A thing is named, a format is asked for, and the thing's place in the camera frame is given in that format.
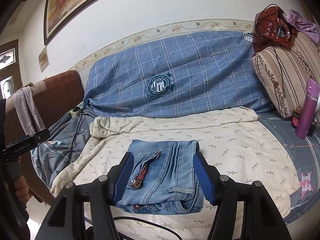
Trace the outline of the person's left hand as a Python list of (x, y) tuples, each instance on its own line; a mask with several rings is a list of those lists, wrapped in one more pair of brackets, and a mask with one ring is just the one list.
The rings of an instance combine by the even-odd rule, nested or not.
[(20, 175), (19, 178), (15, 180), (14, 187), (18, 200), (22, 203), (27, 203), (30, 199), (30, 194), (25, 177)]

